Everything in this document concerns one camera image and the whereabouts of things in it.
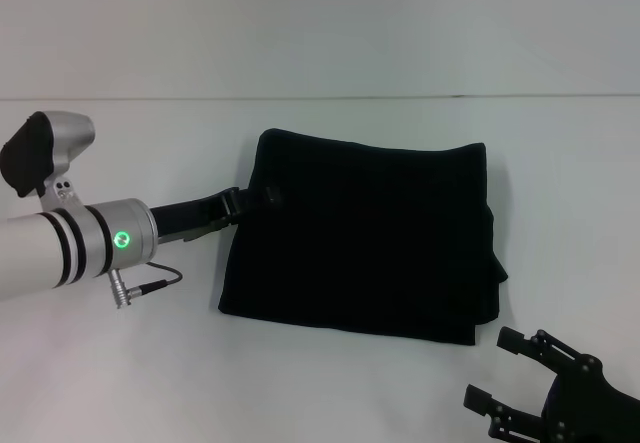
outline robotic arm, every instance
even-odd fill
[[[498,346],[523,354],[557,374],[541,416],[514,410],[469,385],[464,406],[491,417],[489,436],[513,443],[637,443],[640,401],[613,388],[602,362],[543,330],[530,339],[503,327]]]
[[[275,188],[229,188],[152,209],[136,199],[83,205],[65,173],[94,139],[86,116],[37,112],[0,151],[6,182],[21,198],[37,194],[43,209],[0,223],[0,300],[106,273],[117,307],[128,306],[180,277],[128,289],[120,270],[149,263],[159,244],[190,241],[279,205]]]

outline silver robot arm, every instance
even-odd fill
[[[0,300],[107,274],[118,308],[182,278],[150,263],[158,245],[189,241],[279,205],[272,188],[230,188],[202,200],[149,209],[136,199],[84,205],[65,177],[95,139],[91,120],[37,112],[0,151],[0,171],[18,196],[37,194],[43,212],[0,223]],[[178,278],[128,289],[120,270],[150,264]]]

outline black cable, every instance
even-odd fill
[[[170,266],[164,266],[164,265],[160,265],[158,263],[153,263],[153,262],[148,262],[147,265],[153,267],[153,268],[158,268],[159,270],[165,270],[168,271],[169,273],[173,273],[174,275],[176,275],[176,278],[174,278],[173,280],[169,280],[167,281],[167,286],[168,285],[173,285],[174,283],[178,283],[179,281],[182,281],[182,273],[180,273],[178,270],[176,270],[175,268],[171,268]]]

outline white background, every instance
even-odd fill
[[[127,310],[105,279],[0,303],[0,440],[489,441],[462,406],[467,383],[539,413],[552,381],[495,346],[503,325],[595,354],[640,396],[640,98],[154,100],[638,92],[638,3],[0,0],[0,141],[36,110],[89,115],[96,142],[69,172],[86,203],[244,186],[272,127],[394,148],[483,141],[510,274],[499,319],[457,347],[222,315],[233,230],[171,243],[156,261],[185,280]],[[0,184],[0,217],[38,209]]]

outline green led light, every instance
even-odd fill
[[[119,231],[113,238],[113,243],[120,249],[126,248],[131,242],[131,237],[126,231]]]

